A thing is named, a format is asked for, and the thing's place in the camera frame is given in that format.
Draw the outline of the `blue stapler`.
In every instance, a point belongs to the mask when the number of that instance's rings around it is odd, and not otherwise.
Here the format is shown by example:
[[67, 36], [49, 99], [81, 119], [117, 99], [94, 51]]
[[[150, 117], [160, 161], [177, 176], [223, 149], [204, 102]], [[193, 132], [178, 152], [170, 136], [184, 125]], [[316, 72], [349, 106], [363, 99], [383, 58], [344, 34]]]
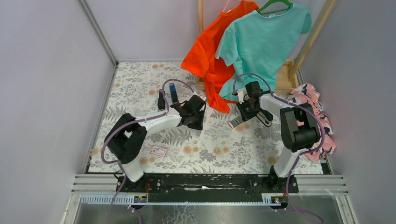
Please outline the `blue stapler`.
[[171, 95], [172, 104], [179, 103], [177, 90], [176, 90], [176, 87], [175, 87], [174, 83], [170, 83], [169, 88], [170, 88], [170, 95]]

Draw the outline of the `small black stapler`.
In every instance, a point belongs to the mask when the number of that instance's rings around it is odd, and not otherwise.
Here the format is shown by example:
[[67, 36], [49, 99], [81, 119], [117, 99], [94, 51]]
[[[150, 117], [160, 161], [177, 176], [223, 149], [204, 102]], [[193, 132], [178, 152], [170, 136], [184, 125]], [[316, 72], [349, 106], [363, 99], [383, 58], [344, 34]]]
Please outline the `small black stapler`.
[[158, 94], [157, 108], [158, 111], [165, 110], [165, 98], [163, 96], [163, 92], [161, 89], [159, 90], [159, 94]]

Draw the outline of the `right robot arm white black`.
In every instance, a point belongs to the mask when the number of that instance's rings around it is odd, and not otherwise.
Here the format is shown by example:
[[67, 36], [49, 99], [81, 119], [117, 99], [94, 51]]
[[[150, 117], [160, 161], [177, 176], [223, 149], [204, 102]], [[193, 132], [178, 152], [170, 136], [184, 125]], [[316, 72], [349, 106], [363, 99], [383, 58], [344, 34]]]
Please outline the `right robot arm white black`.
[[271, 91], [263, 91], [257, 81], [233, 91], [238, 98], [238, 109], [243, 121], [248, 121], [258, 113], [264, 115], [264, 124], [270, 125], [274, 117], [281, 122], [281, 139], [284, 148], [279, 160], [273, 166], [276, 175], [268, 179], [269, 189], [280, 192], [286, 187], [286, 177], [291, 174], [299, 155], [308, 151], [320, 141], [320, 122], [311, 104], [297, 104], [276, 96]]

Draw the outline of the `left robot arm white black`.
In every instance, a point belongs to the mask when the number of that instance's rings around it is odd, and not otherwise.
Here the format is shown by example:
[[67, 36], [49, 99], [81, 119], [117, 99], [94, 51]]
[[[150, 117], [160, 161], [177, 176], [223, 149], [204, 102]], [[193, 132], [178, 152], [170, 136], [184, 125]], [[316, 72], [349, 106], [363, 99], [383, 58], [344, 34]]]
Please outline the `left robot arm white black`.
[[116, 156], [116, 162], [128, 178], [127, 186], [132, 191], [141, 191], [145, 185], [144, 171], [137, 157], [146, 137], [179, 126], [203, 130], [205, 100], [206, 97], [194, 94], [189, 100], [173, 104], [169, 110], [157, 112], [151, 117], [136, 118], [125, 113], [119, 118], [105, 137], [104, 147]]

